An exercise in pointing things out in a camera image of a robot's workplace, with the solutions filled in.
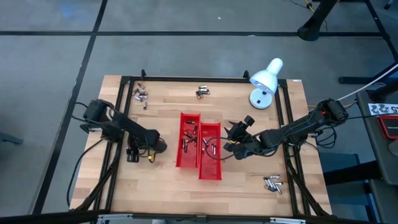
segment white cable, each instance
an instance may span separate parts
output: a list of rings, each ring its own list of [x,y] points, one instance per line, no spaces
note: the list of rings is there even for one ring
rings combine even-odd
[[[344,98],[347,98],[347,97],[349,97],[349,96],[351,96],[351,95],[353,95],[353,94],[355,94],[355,93],[357,93],[357,92],[359,92],[359,91],[361,91],[361,90],[363,90],[363,89],[365,89],[365,88],[367,88],[367,87],[373,85],[373,83],[379,81],[382,77],[385,77],[388,73],[390,73],[391,71],[393,71],[393,70],[396,69],[397,67],[398,67],[398,64],[395,65],[394,67],[392,67],[390,70],[386,71],[386,72],[385,72],[384,74],[382,74],[379,78],[373,80],[371,83],[367,84],[366,86],[364,86],[364,87],[362,87],[362,88],[360,88],[360,89],[358,89],[358,90],[356,90],[356,91],[354,91],[354,92],[352,92],[352,93],[350,93],[350,94],[348,94],[348,95],[345,95],[345,96],[341,97],[340,99],[338,99],[338,101],[340,101],[340,100],[342,100],[342,99],[344,99]]]

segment lamp base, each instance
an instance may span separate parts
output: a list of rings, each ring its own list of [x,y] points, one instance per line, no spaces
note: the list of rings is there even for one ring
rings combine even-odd
[[[272,103],[272,95],[258,88],[251,92],[249,99],[253,107],[260,110],[266,109]]]

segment red plastic tray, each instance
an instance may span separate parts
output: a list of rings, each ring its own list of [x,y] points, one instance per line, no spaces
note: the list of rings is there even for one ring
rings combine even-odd
[[[195,124],[188,124],[187,121],[194,121]],[[193,129],[198,126],[197,134],[193,134]],[[200,134],[200,114],[186,114],[181,113],[180,116],[180,135],[178,137],[178,150],[177,150],[177,163],[176,167],[184,168],[197,168],[199,164],[198,150],[200,147],[200,138],[197,138],[197,146],[195,147],[194,142],[188,143],[188,151],[184,152],[182,148],[182,139],[188,139],[184,135],[184,131],[193,136],[199,136]]]
[[[199,179],[201,180],[221,180],[221,161],[212,159],[202,149],[205,148],[206,141],[213,137],[221,136],[221,123],[201,123],[200,124],[200,163],[199,163]],[[221,157],[221,141],[220,139],[213,139],[208,142],[209,147],[207,148],[209,154],[213,157]],[[211,144],[216,145],[216,154],[211,152]]]

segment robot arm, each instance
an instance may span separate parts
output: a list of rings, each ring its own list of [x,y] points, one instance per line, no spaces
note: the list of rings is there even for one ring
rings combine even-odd
[[[246,129],[252,126],[254,120],[247,116],[245,123],[231,123],[233,127],[226,130],[228,139],[237,144],[226,143],[224,149],[232,152],[236,159],[244,159],[251,155],[271,156],[283,142],[292,145],[301,145],[308,134],[314,130],[329,125],[332,127],[343,124],[348,118],[348,113],[339,101],[332,99],[320,102],[308,115],[285,125],[279,129],[269,129],[256,135],[249,134]]]

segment wooden table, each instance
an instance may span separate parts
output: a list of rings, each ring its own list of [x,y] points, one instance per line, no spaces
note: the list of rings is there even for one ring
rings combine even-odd
[[[106,75],[99,98],[115,102],[121,76]],[[198,180],[197,169],[176,168],[180,112],[201,113],[203,122],[221,122],[230,128],[228,121],[242,121],[247,115],[256,122],[248,131],[258,133],[279,127],[275,101],[266,110],[250,105],[250,83],[195,83],[195,82],[141,82],[149,93],[148,109],[142,103],[131,101],[129,117],[147,129],[157,129],[165,140],[167,150],[156,156],[151,164],[146,159],[139,163],[126,161],[126,143],[120,159],[111,210],[129,213],[171,213],[208,215],[250,215],[291,217],[292,208],[288,185],[281,186],[283,194],[264,189],[263,177],[280,174],[287,182],[282,146],[272,157],[251,156],[237,161],[234,158],[222,162],[221,181]],[[195,96],[198,85],[207,84],[211,91],[201,100]],[[294,119],[308,113],[303,85],[300,80],[287,80]],[[124,90],[121,111],[126,100]],[[280,91],[285,113],[283,92]],[[94,144],[101,133],[90,133],[86,148]],[[97,184],[103,163],[106,143],[102,142],[87,153],[81,163],[73,193],[71,208],[79,206]],[[317,150],[303,145],[300,151],[306,186],[322,208],[331,213],[322,167]],[[298,207],[302,201],[296,186]],[[100,208],[104,208],[108,185],[105,186]]]

